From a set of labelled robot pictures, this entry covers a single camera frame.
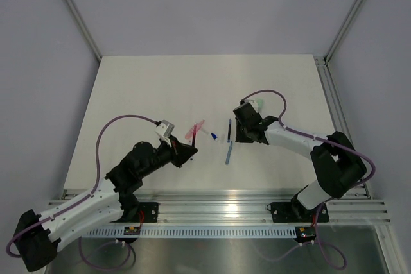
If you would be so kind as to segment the red gel pen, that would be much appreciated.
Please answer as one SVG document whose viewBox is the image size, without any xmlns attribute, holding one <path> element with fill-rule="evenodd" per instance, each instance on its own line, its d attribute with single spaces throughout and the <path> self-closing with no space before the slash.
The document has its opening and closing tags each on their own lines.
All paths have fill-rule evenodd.
<svg viewBox="0 0 411 274">
<path fill-rule="evenodd" d="M 193 125 L 193 133 L 192 133 L 192 140 L 191 140 L 191 145 L 194 147 L 195 142 L 196 142 L 196 137 L 197 137 L 197 123 Z"/>
</svg>

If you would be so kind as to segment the green highlighter pen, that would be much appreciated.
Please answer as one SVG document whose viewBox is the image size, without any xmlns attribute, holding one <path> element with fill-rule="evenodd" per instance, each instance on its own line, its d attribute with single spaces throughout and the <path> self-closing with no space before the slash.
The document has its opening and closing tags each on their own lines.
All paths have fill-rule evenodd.
<svg viewBox="0 0 411 274">
<path fill-rule="evenodd" d="M 260 111 L 262 111 L 262 109 L 263 109 L 263 106 L 264 106 L 264 101 L 262 100 L 262 99 L 255 99 L 255 102 L 257 103 L 257 105 L 258 105 L 258 111 L 260 112 Z"/>
</svg>

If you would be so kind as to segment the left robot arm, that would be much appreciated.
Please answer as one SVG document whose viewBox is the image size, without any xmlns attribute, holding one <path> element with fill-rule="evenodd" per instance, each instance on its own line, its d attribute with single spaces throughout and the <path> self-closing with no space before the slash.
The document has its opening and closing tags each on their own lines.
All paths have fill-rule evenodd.
<svg viewBox="0 0 411 274">
<path fill-rule="evenodd" d="M 174 137 L 170 143 L 161 141 L 158 148 L 138 142 L 96 187 L 39 214 L 24 212 L 12 242 L 27 271 L 48 265 L 68 244 L 95 228 L 112 221 L 134 220 L 139 213 L 134 193 L 143 178 L 166 164 L 181 167 L 197 151 Z"/>
</svg>

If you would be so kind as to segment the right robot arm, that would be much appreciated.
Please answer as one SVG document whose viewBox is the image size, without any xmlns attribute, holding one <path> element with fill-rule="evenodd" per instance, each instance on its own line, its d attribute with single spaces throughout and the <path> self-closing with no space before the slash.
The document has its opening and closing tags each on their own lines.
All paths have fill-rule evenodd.
<svg viewBox="0 0 411 274">
<path fill-rule="evenodd" d="M 279 146 L 311 161 L 316 180 L 296 193 L 285 211 L 295 220 L 308 219 L 317 207 L 341 198 L 366 174 L 366 166 L 342 132 L 318 137 L 283 124 L 279 118 L 263 118 L 251 103 L 242 101 L 234 110 L 236 142 Z"/>
</svg>

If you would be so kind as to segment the dark blue gel pen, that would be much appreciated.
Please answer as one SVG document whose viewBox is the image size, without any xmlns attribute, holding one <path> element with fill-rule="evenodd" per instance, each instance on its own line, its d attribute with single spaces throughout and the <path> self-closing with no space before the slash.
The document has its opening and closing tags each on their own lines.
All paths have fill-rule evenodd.
<svg viewBox="0 0 411 274">
<path fill-rule="evenodd" d="M 229 124 L 227 128 L 227 143 L 231 142 L 231 130 L 232 130 L 232 119 L 229 119 Z"/>
</svg>

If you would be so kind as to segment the light blue pen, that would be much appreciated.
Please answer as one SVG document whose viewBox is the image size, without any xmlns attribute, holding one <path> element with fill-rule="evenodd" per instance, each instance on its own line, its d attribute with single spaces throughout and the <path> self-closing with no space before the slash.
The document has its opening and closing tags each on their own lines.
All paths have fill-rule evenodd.
<svg viewBox="0 0 411 274">
<path fill-rule="evenodd" d="M 227 155 L 225 158 L 225 165 L 229 165 L 230 159 L 231 159 L 231 153 L 232 153 L 232 147 L 233 147 L 233 141 L 230 141 L 229 147 L 227 150 Z"/>
</svg>

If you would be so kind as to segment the white marker blue tip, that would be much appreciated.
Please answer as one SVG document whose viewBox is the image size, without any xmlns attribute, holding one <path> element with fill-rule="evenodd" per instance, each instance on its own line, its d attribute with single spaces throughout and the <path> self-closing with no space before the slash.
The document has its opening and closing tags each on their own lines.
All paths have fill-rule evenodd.
<svg viewBox="0 0 411 274">
<path fill-rule="evenodd" d="M 214 141 L 218 141 L 218 136 L 213 132 L 208 132 L 206 130 L 202 130 L 207 136 L 210 136 Z"/>
</svg>

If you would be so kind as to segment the left controller board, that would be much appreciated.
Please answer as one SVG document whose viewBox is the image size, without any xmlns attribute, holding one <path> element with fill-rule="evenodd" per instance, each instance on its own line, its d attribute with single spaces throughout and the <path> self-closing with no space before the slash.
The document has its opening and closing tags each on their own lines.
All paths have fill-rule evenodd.
<svg viewBox="0 0 411 274">
<path fill-rule="evenodd" d="M 141 233 L 141 228 L 137 226 L 127 226 L 124 228 L 123 234 L 125 236 L 136 236 L 139 237 Z"/>
</svg>

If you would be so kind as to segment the controller board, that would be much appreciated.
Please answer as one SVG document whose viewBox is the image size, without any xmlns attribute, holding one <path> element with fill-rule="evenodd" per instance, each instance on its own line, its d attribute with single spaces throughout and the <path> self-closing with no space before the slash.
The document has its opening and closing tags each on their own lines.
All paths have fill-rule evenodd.
<svg viewBox="0 0 411 274">
<path fill-rule="evenodd" d="M 141 228 L 137 226 L 127 226 L 124 228 L 123 234 L 125 236 L 136 236 L 139 237 L 141 233 Z"/>
<path fill-rule="evenodd" d="M 315 227 L 296 227 L 295 228 L 295 241 L 297 243 L 307 243 L 316 240 Z"/>
</svg>

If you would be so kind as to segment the right controller board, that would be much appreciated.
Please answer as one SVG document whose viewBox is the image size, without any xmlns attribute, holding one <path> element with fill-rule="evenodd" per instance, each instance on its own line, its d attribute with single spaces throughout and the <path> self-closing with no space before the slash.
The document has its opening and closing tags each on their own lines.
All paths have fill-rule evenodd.
<svg viewBox="0 0 411 274">
<path fill-rule="evenodd" d="M 297 243 L 307 243 L 316 240 L 315 227 L 296 227 L 295 228 L 295 241 Z"/>
</svg>

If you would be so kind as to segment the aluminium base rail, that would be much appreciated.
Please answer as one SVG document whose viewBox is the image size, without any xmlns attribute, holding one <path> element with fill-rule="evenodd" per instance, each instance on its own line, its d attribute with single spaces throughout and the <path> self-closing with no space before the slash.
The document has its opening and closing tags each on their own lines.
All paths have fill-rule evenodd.
<svg viewBox="0 0 411 274">
<path fill-rule="evenodd" d="M 159 225 L 269 225 L 268 204 L 290 201 L 291 190 L 161 191 L 139 189 L 140 201 L 159 204 Z M 364 187 L 351 189 L 327 204 L 332 225 L 388 225 L 390 214 L 384 201 L 372 199 Z"/>
</svg>

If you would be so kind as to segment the right side aluminium rail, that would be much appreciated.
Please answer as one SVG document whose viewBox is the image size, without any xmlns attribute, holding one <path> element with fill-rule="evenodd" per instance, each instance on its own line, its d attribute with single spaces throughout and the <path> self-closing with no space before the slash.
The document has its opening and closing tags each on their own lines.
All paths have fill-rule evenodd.
<svg viewBox="0 0 411 274">
<path fill-rule="evenodd" d="M 317 67 L 317 71 L 319 74 L 320 82 L 322 84 L 326 102 L 328 104 L 328 109 L 331 115 L 333 126 L 335 130 L 345 133 L 347 135 L 347 138 L 351 141 L 351 143 L 354 144 L 342 108 L 340 94 L 338 93 L 337 85 L 330 71 L 330 66 L 325 61 L 323 56 L 313 56 L 313 59 Z M 367 184 L 365 183 L 357 185 L 356 187 L 352 188 L 348 192 L 348 195 L 350 196 L 349 199 L 372 199 L 370 190 Z"/>
</svg>

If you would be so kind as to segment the right aluminium frame post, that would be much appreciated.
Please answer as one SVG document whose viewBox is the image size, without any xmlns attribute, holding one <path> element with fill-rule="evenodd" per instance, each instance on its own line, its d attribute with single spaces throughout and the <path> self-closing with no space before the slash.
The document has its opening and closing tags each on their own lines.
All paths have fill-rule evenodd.
<svg viewBox="0 0 411 274">
<path fill-rule="evenodd" d="M 331 42 L 330 47 L 326 51 L 323 57 L 323 61 L 326 65 L 331 63 L 334 55 L 338 51 L 339 47 L 342 45 L 346 35 L 348 34 L 351 26 L 354 24 L 356 17 L 360 13 L 362 7 L 364 6 L 366 0 L 354 0 L 351 4 L 347 14 L 342 21 L 334 39 Z"/>
</svg>

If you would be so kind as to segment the aluminium frame post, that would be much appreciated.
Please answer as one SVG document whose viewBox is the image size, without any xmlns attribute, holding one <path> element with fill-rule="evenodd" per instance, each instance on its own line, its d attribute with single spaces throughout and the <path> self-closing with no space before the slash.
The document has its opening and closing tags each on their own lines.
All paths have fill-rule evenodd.
<svg viewBox="0 0 411 274">
<path fill-rule="evenodd" d="M 78 6 L 74 0 L 63 0 L 71 18 L 73 19 L 76 27 L 78 28 L 81 36 L 83 37 L 87 47 L 91 50 L 94 58 L 98 63 L 101 62 L 103 55 L 98 47 L 96 41 L 94 40 L 89 28 L 87 27 Z"/>
<path fill-rule="evenodd" d="M 356 17 L 360 13 L 362 7 L 364 6 L 366 0 L 354 0 L 351 4 L 347 14 L 342 21 L 334 39 L 331 42 L 330 47 L 326 51 L 323 57 L 323 61 L 326 65 L 331 63 L 334 55 L 338 51 L 339 47 L 342 45 L 346 35 L 348 34 L 351 26 L 354 24 Z"/>
</svg>

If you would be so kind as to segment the left aluminium frame post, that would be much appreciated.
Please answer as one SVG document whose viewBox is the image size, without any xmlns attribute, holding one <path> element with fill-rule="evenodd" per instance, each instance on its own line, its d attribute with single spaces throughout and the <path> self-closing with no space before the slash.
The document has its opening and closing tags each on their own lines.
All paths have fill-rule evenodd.
<svg viewBox="0 0 411 274">
<path fill-rule="evenodd" d="M 76 27 L 78 28 L 81 36 L 83 37 L 87 47 L 91 50 L 94 58 L 98 63 L 101 62 L 103 55 L 98 47 L 96 41 L 94 40 L 89 28 L 87 27 L 78 6 L 74 0 L 63 0 L 71 18 L 73 19 Z"/>
</svg>

